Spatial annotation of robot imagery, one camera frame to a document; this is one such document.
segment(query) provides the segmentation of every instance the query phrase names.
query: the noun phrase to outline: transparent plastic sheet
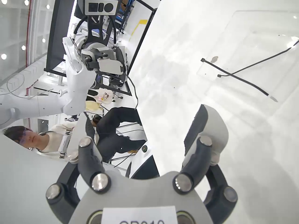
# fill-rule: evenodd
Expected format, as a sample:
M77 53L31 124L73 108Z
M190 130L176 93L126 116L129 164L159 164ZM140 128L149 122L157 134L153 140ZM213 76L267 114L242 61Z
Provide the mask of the transparent plastic sheet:
M233 73L286 50L298 39L299 13L237 11L206 60ZM222 105L227 97L228 100L233 97L266 116L272 115L299 84L298 47L296 45L282 55L236 73L236 76L268 92L269 97L273 96L278 102L233 77L218 78L218 74L225 73L207 63L203 63L197 72L201 79L210 82L204 95L219 100ZM235 107L230 103L226 108L234 111Z

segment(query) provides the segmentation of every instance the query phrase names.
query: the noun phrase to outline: black cable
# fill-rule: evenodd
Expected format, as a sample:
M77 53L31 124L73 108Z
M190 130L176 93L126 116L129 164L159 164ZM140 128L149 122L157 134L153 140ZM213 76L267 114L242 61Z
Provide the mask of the black cable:
M128 155L124 160L122 160L119 164L117 164L116 166L114 166L115 168L120 165L121 163L123 163L126 159L129 158L129 156L131 156L134 152L132 152L130 155Z
M87 15L83 16L82 19L81 19L81 20L79 21L79 23L77 24L77 26L76 26L76 28L75 28L75 30L74 30L74 35L77 35L77 32L78 32L78 30L79 30L79 27L82 25L82 23L83 23L85 20L87 20Z
M261 93L265 94L266 96L269 96L269 94L268 94L267 92L265 92L263 89L261 89L260 87L256 86L255 84L253 84L253 83L251 83L251 82L248 82L247 80L241 79L241 78L239 78L239 77L233 75L232 73L229 73L229 72L227 72L227 71L225 71L225 70L219 68L218 66L214 65L213 63L210 63L210 62L206 61L204 58L202 58L201 61L202 61L203 63L208 63L209 65L211 65L211 66L217 68L217 69L220 70L221 72L226 73L228 76L232 76L232 77L234 77L235 79L238 79L238 80L240 80L240 81L242 81L242 82L244 82L244 83L246 83L246 84L249 84L249 85L253 86L254 88L258 89Z
M100 105L100 107L102 107L103 109L106 109L103 105ZM107 111L110 111L109 109L106 109Z
M112 159L117 160L117 159L123 159L123 158L130 157L130 156L134 156L134 155L128 155L128 156L125 156L125 157L117 157L117 158L112 158Z
M137 129L137 130L127 131L127 132L134 132L134 131L144 131L144 130Z
M144 132L144 130L141 130L141 129L136 129L136 130L127 131L127 132L134 132L134 131L143 131ZM111 133L101 132L101 133L96 133L96 134L111 134Z
M257 63L254 63L254 64L252 64L252 65L250 65L250 66L247 66L247 67L245 67L245 68L242 68L242 69L240 69L240 70L238 70L238 71L236 71L236 72L234 72L234 73L232 73L232 74L236 74L236 73L241 72L241 71L243 71L243 70L245 70L245 69L247 69L247 68L250 68L250 67L255 66L255 65L257 65L257 64L260 64L260 63L262 63L262 62L268 61L268 60L270 60L270 59L272 59L272 58L274 58L274 57L277 57L277 56L279 56L279 55L282 55L282 54L288 52L288 51L289 51L291 48L293 48L297 43L299 43L299 40L298 40L292 47L290 47L290 48L288 48L288 49L286 49L286 50L284 50L284 51L281 51L280 53L278 53L278 54L276 54L276 55L273 55L273 56L268 57L268 58L266 58L266 59L264 59L264 60L261 60L261 61L259 61L259 62L257 62ZM221 77L227 77L227 76L230 76L230 75L221 75L221 74L218 74L218 77L219 77L219 78L221 78Z
M109 18L110 18L110 21L112 22L112 25L113 25L113 32L114 32L113 42L114 42L114 44L116 44L116 27L115 27L115 22L114 22L114 19L112 18L111 15L109 15Z
M139 102L139 101L138 101L138 97L137 97L137 94L136 94L136 87L135 87L133 81L130 79L130 77L129 77L126 73L124 73L124 75L127 76L127 78L130 80L130 82L132 83L132 85L133 85L133 87L134 87L134 92L135 92L135 96L136 96L136 99L137 99L137 104L136 104L135 109L137 109L137 106L138 106L138 102Z

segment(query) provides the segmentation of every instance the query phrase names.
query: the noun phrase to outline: person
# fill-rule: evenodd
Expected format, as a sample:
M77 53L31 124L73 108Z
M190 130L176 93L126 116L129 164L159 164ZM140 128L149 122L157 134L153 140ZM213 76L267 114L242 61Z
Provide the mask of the person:
M96 125L96 131L99 136L96 146L104 162L109 161L116 152L125 153L139 150L146 142L145 140L130 140L127 136L116 134L116 128L122 122L137 122L142 125L136 109L125 107L112 108L99 121L96 121L96 119L97 117L94 117L92 120L93 126Z
M138 150L145 143L145 140L130 140L129 137L117 135L116 128L121 122L141 124L137 110L124 107L112 108L104 117L96 115L92 119L92 124L96 127L99 136L96 146L104 162L109 161L116 152ZM5 129L3 134L25 148L36 148L41 153L50 154L58 152L64 135L71 136L76 123L64 122L42 134L33 132L24 126L13 126ZM65 153L60 153L59 158L65 158Z

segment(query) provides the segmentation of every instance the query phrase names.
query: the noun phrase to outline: white cable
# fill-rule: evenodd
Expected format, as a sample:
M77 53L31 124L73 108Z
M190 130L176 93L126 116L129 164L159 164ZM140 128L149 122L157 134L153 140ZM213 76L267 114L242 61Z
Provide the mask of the white cable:
M18 74L20 74L20 75L23 76L23 82L21 83L21 85L20 85L18 88L16 88L16 89L13 90L13 91L10 91L9 88L8 88L8 82L10 81L10 79L11 79L12 77L14 77L14 76L16 76L16 75L18 75ZM45 93L45 92L48 92L48 91L53 90L53 89L50 89L50 90L48 90L48 91L43 91L43 92L41 92L41 93L37 93L37 94L34 95L34 96L26 96L26 97L23 97L23 96L17 96L17 95L15 95L13 92L16 91L16 90L18 90L18 89L24 84L24 82L25 82L25 76L24 76L22 73L15 73L15 74L11 75L11 76L8 78L8 80L6 81L6 88L7 88L8 92L7 92L7 93L4 93L4 94L0 94L0 96L2 96L2 95L7 95L7 94L12 94L12 95L14 95L14 96L16 96L16 97L19 97L19 98L23 98L23 99L31 99L31 98L33 98L33 97L39 95L39 94L42 94L42 93Z
M15 90L13 90L13 91L10 91L9 89L7 89L9 92L8 92L8 93L4 93L4 94L0 94L0 96L2 96L2 95L6 95L6 94L10 94L10 93L13 93L14 91L18 90L18 89L24 84L24 82L25 82L25 76L24 76L23 74L21 74L21 73L15 73L15 74L11 75L11 76L8 78L8 80L6 81L6 86L8 86L8 82L10 81L10 79L11 79L12 77L18 75L18 74L20 74L20 75L23 76L23 82L22 82L22 84L21 84L17 89L15 89Z

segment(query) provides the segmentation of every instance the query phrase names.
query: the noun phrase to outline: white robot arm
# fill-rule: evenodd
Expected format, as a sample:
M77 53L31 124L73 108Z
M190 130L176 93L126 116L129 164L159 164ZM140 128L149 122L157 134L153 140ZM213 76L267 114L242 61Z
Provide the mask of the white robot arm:
M66 76L68 80L67 91L59 96L34 96L20 98L12 93L0 90L0 129L9 126L19 119L65 113L76 115L85 110L85 101L88 90L94 84L96 75L106 74L118 78L120 83L126 80L126 62L124 54L119 47L107 47L99 43L99 38L92 35L92 29L99 27L100 22L94 23L91 15L113 15L116 13L118 0L99 0L99 2L110 1L113 3L111 12L88 12L88 2L80 0L85 17L75 29L73 38L64 37L63 46L67 55ZM89 33L76 35L78 27L88 19ZM110 17L114 27L114 43L116 43L116 28L113 18Z

